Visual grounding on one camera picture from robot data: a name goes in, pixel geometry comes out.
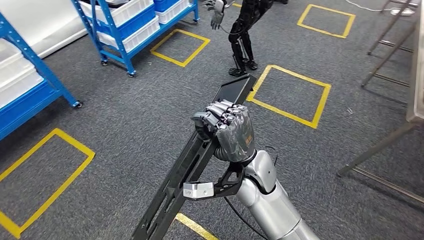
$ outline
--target yellow floor marking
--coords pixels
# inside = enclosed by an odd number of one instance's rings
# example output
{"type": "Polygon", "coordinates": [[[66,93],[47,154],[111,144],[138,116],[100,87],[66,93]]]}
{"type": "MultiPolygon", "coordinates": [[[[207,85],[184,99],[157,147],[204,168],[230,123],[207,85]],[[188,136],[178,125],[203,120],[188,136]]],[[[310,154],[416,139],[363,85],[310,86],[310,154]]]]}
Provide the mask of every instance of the yellow floor marking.
{"type": "Polygon", "coordinates": [[[306,28],[306,29],[317,31],[317,32],[322,33],[322,34],[327,34],[327,35],[330,35],[330,36],[333,36],[333,37],[345,39],[349,35],[349,32],[351,31],[352,25],[354,24],[354,20],[355,20],[354,14],[335,10],[335,9],[331,9],[331,8],[327,8],[327,7],[323,7],[323,6],[309,4],[306,7],[305,11],[302,13],[302,15],[300,15],[299,21],[297,21],[297,25],[301,26],[303,28],[306,28]],[[308,13],[309,13],[309,11],[311,10],[312,7],[348,16],[349,20],[347,21],[346,28],[344,29],[343,34],[342,35],[335,34],[335,33],[331,33],[331,32],[325,31],[325,30],[321,30],[321,29],[303,24],[303,21],[305,20],[306,16],[308,15],[308,13]]]}
{"type": "Polygon", "coordinates": [[[41,205],[41,207],[22,225],[18,226],[11,219],[9,219],[3,212],[0,211],[0,225],[2,225],[7,231],[9,231],[15,238],[19,239],[21,233],[27,229],[35,220],[37,220],[47,208],[65,191],[65,189],[75,180],[75,178],[87,167],[87,165],[93,160],[95,152],[77,141],[75,138],[69,136],[59,128],[53,129],[47,136],[43,137],[34,147],[32,147],[27,153],[13,163],[6,171],[0,174],[0,181],[7,177],[13,170],[15,170],[20,164],[28,159],[35,151],[37,151],[42,145],[44,145],[54,135],[57,135],[65,142],[74,146],[79,151],[87,155],[84,162],[72,173],[72,175],[41,205]]]}
{"type": "Polygon", "coordinates": [[[310,77],[300,75],[300,74],[298,74],[296,72],[287,70],[287,69],[282,68],[282,67],[277,66],[277,65],[268,65],[268,66],[266,66],[266,68],[263,71],[262,75],[257,80],[256,84],[253,86],[253,91],[251,91],[249,93],[249,95],[247,96],[247,99],[246,100],[247,101],[250,101],[250,102],[253,102],[253,103],[255,103],[255,104],[257,104],[257,105],[259,105],[261,107],[264,107],[264,108],[266,108],[268,110],[271,110],[273,112],[276,112],[278,114],[281,114],[281,115],[283,115],[283,116],[285,116],[285,117],[287,117],[289,119],[295,120],[295,121],[297,121],[299,123],[305,124],[306,126],[309,126],[311,128],[316,129],[318,127],[318,122],[320,121],[321,114],[324,111],[324,106],[326,105],[327,97],[328,97],[328,95],[330,93],[330,88],[331,88],[331,85],[330,84],[323,83],[323,82],[317,81],[315,79],[312,79],[310,77]],[[312,121],[305,120],[305,119],[300,118],[300,117],[298,117],[296,115],[293,115],[291,113],[288,113],[286,111],[283,111],[281,109],[278,109],[278,108],[276,108],[276,107],[274,107],[272,105],[269,105],[269,104],[267,104],[265,102],[262,102],[262,101],[260,101],[258,99],[255,99],[255,94],[258,92],[259,88],[261,87],[262,83],[264,82],[265,78],[267,77],[268,73],[270,72],[270,70],[272,68],[277,69],[277,70],[280,70],[280,71],[282,71],[284,73],[287,73],[287,74],[290,74],[292,76],[295,76],[295,77],[300,78],[302,80],[308,81],[310,83],[313,83],[313,84],[322,86],[324,88],[323,91],[322,91],[322,95],[321,95],[321,98],[319,100],[318,106],[316,107],[316,111],[315,111],[315,114],[313,116],[312,121]]]}
{"type": "Polygon", "coordinates": [[[188,31],[184,31],[184,30],[181,30],[181,29],[174,29],[170,34],[168,34],[167,36],[165,36],[152,49],[150,49],[150,53],[153,54],[153,55],[155,55],[155,56],[157,56],[157,57],[159,57],[159,58],[161,58],[161,59],[165,59],[166,61],[169,61],[171,63],[174,63],[174,64],[176,64],[176,65],[184,68],[187,64],[189,64],[189,62],[191,60],[193,60],[197,56],[197,54],[200,53],[200,51],[204,47],[206,47],[206,45],[208,45],[208,43],[210,41],[211,40],[209,38],[206,38],[206,37],[203,37],[203,36],[199,36],[197,34],[194,34],[194,33],[188,32],[188,31]],[[171,58],[169,56],[165,56],[162,53],[159,53],[159,52],[156,51],[164,42],[166,42],[175,33],[182,33],[182,34],[185,34],[185,35],[188,35],[190,37],[197,38],[197,39],[200,39],[200,40],[203,41],[203,43],[185,61],[183,61],[183,62],[178,61],[178,60],[175,60],[175,59],[173,59],[173,58],[171,58]]]}
{"type": "Polygon", "coordinates": [[[178,213],[175,216],[175,219],[177,219],[182,224],[184,224],[187,227],[189,227],[191,230],[195,231],[197,234],[199,234],[200,236],[202,236],[206,240],[218,240],[217,237],[215,237],[214,235],[212,235],[211,233],[209,233],[208,231],[206,231],[206,229],[204,229],[202,226],[200,226],[199,224],[195,223],[193,220],[191,220],[190,218],[186,217],[182,213],[178,213]]]}

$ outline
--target caster wheel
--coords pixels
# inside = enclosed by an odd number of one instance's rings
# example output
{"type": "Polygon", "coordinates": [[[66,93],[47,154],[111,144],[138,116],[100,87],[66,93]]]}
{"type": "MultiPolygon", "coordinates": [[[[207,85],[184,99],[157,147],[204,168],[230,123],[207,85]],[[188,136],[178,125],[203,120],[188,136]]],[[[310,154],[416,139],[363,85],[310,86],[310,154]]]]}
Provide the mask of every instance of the caster wheel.
{"type": "Polygon", "coordinates": [[[75,108],[76,109],[80,109],[80,108],[82,108],[83,107],[83,102],[82,101],[78,101],[78,104],[77,105],[75,105],[75,108]]]}

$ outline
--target black robot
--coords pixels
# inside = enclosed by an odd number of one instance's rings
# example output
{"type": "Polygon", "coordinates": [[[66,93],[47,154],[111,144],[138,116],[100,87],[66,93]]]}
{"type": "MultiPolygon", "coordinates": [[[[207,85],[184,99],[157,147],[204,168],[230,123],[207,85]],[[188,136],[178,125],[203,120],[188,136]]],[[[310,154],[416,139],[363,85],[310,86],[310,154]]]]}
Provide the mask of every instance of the black robot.
{"type": "MultiPolygon", "coordinates": [[[[288,0],[280,0],[283,4],[287,4],[288,0]]],[[[202,5],[207,7],[209,11],[213,10],[210,25],[212,29],[220,28],[224,17],[224,9],[230,7],[235,0],[227,2],[226,0],[207,0],[202,5]]],[[[233,58],[236,68],[230,68],[228,73],[235,77],[245,75],[246,67],[251,70],[258,69],[252,52],[252,43],[249,37],[249,30],[261,17],[271,8],[274,0],[243,0],[240,15],[232,25],[229,32],[228,40],[231,43],[233,58]],[[246,57],[243,57],[242,46],[246,57]]]]}

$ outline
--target white wall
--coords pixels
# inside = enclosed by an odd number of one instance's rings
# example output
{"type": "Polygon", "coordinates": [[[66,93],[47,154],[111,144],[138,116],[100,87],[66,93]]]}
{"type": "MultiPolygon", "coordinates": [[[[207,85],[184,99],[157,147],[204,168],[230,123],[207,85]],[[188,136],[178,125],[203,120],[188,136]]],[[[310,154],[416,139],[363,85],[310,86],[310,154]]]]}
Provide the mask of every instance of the white wall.
{"type": "Polygon", "coordinates": [[[0,0],[0,12],[42,58],[86,34],[71,0],[0,0]]]}

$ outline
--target blue shelving unit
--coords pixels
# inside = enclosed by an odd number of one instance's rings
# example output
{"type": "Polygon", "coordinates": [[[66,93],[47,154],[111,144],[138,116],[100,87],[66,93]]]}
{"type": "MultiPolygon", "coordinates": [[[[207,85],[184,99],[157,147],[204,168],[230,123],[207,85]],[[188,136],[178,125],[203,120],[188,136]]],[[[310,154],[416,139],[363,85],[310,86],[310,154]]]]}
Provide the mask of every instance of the blue shelving unit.
{"type": "Polygon", "coordinates": [[[111,46],[111,45],[106,45],[102,42],[99,41],[98,37],[97,37],[97,19],[96,19],[96,12],[95,12],[95,8],[92,7],[92,18],[91,17],[87,17],[83,10],[81,9],[81,5],[78,2],[78,0],[71,0],[73,5],[76,8],[76,11],[78,12],[79,16],[82,19],[82,22],[84,23],[85,28],[88,31],[88,35],[90,36],[91,40],[93,41],[99,55],[100,55],[100,60],[101,60],[101,64],[102,65],[107,65],[108,62],[108,57],[111,59],[114,59],[122,64],[124,64],[126,66],[126,70],[128,73],[129,77],[133,77],[134,74],[136,74],[136,71],[134,70],[133,64],[131,63],[131,58],[134,57],[138,52],[140,52],[142,49],[144,49],[147,45],[149,45],[153,40],[155,40],[157,37],[159,37],[160,35],[162,35],[164,32],[166,32],[168,29],[170,29],[173,25],[175,25],[178,21],[180,21],[182,18],[184,18],[187,14],[189,14],[190,12],[194,12],[194,22],[197,23],[199,20],[199,12],[198,12],[198,2],[197,0],[193,0],[193,2],[186,8],[184,9],[180,14],[178,14],[176,17],[174,17],[171,21],[169,21],[167,24],[160,24],[160,29],[155,32],[152,36],[150,36],[148,39],[146,39],[144,42],[140,43],[138,46],[136,46],[133,50],[131,50],[130,52],[126,52],[125,48],[124,48],[124,44],[122,43],[122,36],[120,35],[114,19],[112,18],[111,12],[109,11],[109,7],[108,4],[105,0],[90,0],[90,3],[92,6],[96,5],[96,2],[99,4],[99,6],[101,7],[104,16],[106,17],[107,20],[107,27],[109,28],[109,33],[110,35],[115,39],[116,44],[118,46],[118,48],[111,46]],[[118,55],[115,55],[113,53],[110,53],[108,51],[105,51],[103,49],[103,46],[108,46],[109,48],[115,50],[116,52],[119,53],[118,55]]]}
{"type": "Polygon", "coordinates": [[[72,107],[80,108],[82,102],[76,100],[55,74],[28,46],[13,26],[0,12],[0,38],[14,44],[42,76],[43,81],[6,106],[0,108],[0,140],[28,121],[57,98],[63,96],[72,107]]]}

